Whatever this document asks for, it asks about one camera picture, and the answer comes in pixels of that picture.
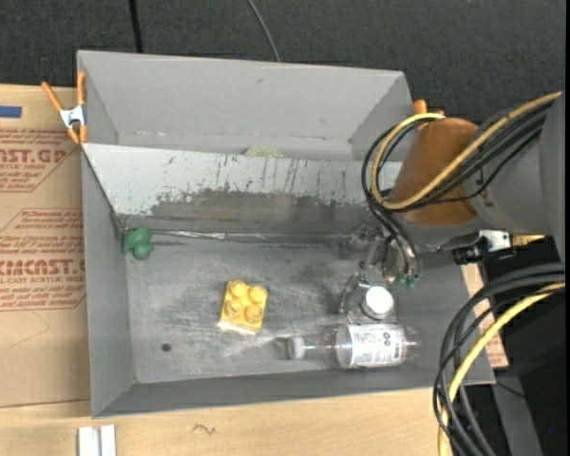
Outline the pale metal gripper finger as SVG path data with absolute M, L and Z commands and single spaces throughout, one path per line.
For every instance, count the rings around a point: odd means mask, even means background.
M 340 314 L 358 314 L 361 312 L 361 303 L 370 288 L 370 281 L 365 274 L 353 274 L 348 279 L 339 301 Z
M 367 252 L 375 240 L 375 233 L 369 227 L 359 227 L 342 237 L 338 246 L 341 259 L 348 259 Z

